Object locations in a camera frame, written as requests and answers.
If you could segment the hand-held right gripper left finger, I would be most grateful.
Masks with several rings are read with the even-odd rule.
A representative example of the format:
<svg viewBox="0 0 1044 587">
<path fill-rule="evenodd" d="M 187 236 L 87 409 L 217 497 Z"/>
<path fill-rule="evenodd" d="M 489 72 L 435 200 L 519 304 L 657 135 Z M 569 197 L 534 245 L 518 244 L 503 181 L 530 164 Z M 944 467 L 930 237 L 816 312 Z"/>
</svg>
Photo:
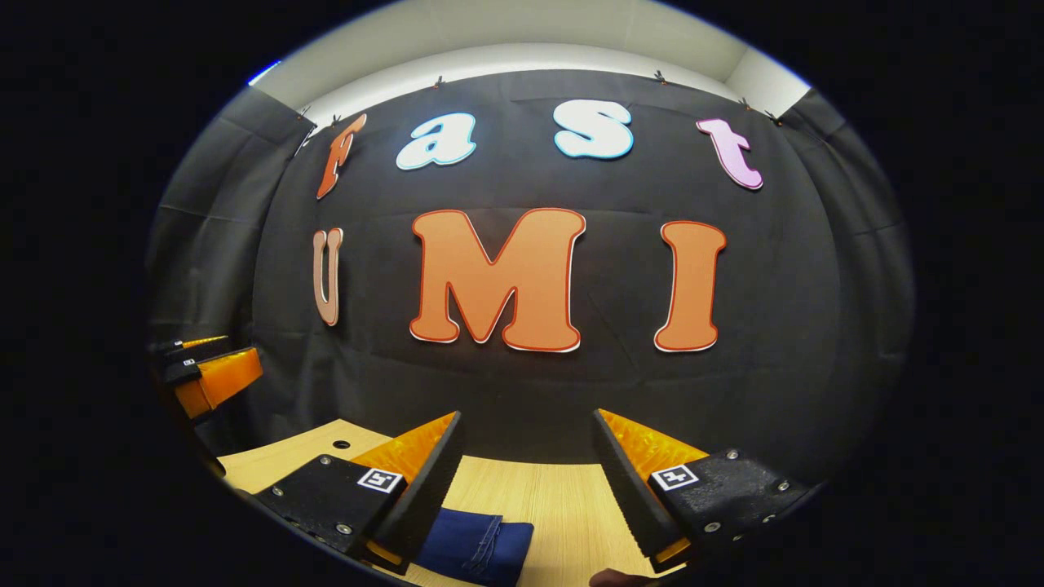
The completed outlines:
<svg viewBox="0 0 1044 587">
<path fill-rule="evenodd" d="M 251 504 L 321 549 L 402 576 L 422 550 L 462 460 L 454 410 L 359 456 L 321 453 Z"/>
</svg>

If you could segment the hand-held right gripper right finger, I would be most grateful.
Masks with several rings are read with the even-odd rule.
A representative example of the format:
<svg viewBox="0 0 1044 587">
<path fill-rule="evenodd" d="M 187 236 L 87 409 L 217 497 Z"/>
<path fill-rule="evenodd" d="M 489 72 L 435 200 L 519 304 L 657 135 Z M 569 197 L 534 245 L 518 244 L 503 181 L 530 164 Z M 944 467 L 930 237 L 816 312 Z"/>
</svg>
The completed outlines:
<svg viewBox="0 0 1044 587">
<path fill-rule="evenodd" d="M 707 452 L 616 413 L 597 408 L 592 417 L 598 463 L 655 572 L 730 556 L 821 490 L 745 449 Z"/>
</svg>

